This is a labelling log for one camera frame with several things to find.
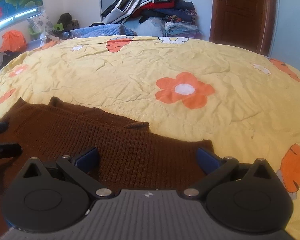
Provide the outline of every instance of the blue quilted blanket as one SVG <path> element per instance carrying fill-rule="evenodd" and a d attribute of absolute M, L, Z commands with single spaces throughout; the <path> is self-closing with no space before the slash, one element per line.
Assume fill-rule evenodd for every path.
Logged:
<path fill-rule="evenodd" d="M 72 30 L 70 38 L 90 38 L 111 35 L 137 36 L 137 34 L 133 30 L 122 24 L 106 24 Z"/>

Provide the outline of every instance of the door panel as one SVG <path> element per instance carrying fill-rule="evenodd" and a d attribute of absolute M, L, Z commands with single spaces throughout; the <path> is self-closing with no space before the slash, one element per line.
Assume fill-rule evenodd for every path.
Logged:
<path fill-rule="evenodd" d="M 213 42 L 256 52 L 264 0 L 218 0 Z"/>

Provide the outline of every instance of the door frame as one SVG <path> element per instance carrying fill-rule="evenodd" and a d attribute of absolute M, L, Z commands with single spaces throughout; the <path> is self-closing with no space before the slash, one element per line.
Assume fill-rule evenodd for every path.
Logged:
<path fill-rule="evenodd" d="M 212 19 L 209 41 L 214 42 L 215 40 L 215 27 L 217 17 L 217 5 L 219 0 L 213 0 L 212 4 Z M 277 0 L 265 0 L 262 14 L 262 24 L 259 36 L 259 43 L 257 47 L 257 53 L 268 56 L 276 17 L 276 6 Z"/>

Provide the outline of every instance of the red clothing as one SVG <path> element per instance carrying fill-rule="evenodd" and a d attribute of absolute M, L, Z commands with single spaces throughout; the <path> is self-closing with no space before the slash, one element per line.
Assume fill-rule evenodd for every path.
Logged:
<path fill-rule="evenodd" d="M 152 10 L 152 9 L 170 9 L 174 7 L 174 0 L 171 0 L 170 2 L 157 2 L 157 3 L 147 3 L 146 5 L 140 7 L 138 10 L 136 10 L 132 15 L 131 18 L 137 18 L 141 15 L 141 11 L 143 10 Z"/>

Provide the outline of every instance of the white patterned pillow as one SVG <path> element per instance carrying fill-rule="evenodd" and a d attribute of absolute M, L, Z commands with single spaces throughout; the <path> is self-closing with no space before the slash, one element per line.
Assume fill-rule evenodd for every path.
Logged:
<path fill-rule="evenodd" d="M 53 24 L 49 20 L 46 12 L 42 12 L 39 15 L 28 18 L 27 20 L 35 33 L 43 33 L 44 31 L 50 33 L 53 30 Z"/>

